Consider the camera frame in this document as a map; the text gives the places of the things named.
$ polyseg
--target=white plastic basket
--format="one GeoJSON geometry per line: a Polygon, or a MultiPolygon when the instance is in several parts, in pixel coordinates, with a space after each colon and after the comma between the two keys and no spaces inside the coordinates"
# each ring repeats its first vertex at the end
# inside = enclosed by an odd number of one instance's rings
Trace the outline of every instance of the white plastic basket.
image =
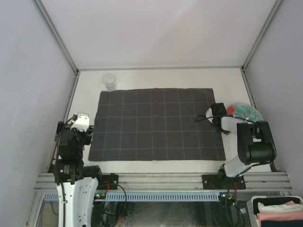
{"type": "Polygon", "coordinates": [[[247,202],[247,210],[248,210],[248,214],[250,216],[250,224],[251,224],[251,227],[260,227],[259,226],[259,221],[258,221],[258,218],[257,216],[254,214],[254,208],[253,208],[253,201],[255,199],[258,199],[258,198],[281,198],[281,197],[292,197],[292,198],[299,198],[300,199],[300,204],[303,204],[303,200],[301,197],[299,196],[276,196],[276,195],[269,195],[269,196],[253,196],[251,198],[251,200],[249,200],[247,202]]]}

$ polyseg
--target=white cloth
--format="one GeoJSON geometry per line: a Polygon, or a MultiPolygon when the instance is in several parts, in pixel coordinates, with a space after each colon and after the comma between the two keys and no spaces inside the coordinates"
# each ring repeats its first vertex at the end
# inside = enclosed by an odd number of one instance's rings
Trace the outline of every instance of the white cloth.
{"type": "Polygon", "coordinates": [[[265,206],[263,203],[258,202],[258,209],[260,213],[284,213],[293,211],[303,211],[303,205],[293,204],[293,205],[271,205],[265,206]]]}

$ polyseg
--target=gray wall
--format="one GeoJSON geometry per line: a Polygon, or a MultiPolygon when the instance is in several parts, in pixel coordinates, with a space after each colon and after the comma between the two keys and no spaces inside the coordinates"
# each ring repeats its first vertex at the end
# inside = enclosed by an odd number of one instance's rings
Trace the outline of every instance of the gray wall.
{"type": "Polygon", "coordinates": [[[303,1],[284,1],[248,67],[248,77],[296,194],[303,196],[303,1]]]}
{"type": "Polygon", "coordinates": [[[73,73],[32,1],[0,1],[0,220],[22,226],[73,73]]]}

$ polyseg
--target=clear plastic cup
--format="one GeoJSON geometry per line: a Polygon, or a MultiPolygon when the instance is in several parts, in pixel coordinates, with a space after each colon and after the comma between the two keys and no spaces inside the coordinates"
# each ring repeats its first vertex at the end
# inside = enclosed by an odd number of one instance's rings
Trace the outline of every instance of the clear plastic cup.
{"type": "Polygon", "coordinates": [[[105,84],[108,91],[116,90],[116,77],[114,76],[114,74],[106,74],[102,78],[102,82],[105,84]]]}

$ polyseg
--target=black placemat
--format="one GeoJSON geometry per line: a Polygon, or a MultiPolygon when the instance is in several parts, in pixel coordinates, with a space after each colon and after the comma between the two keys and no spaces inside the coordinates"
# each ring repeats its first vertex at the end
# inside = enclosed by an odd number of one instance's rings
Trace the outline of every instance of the black placemat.
{"type": "Polygon", "coordinates": [[[102,91],[89,161],[226,160],[221,133],[195,123],[214,102],[210,88],[102,91]]]}

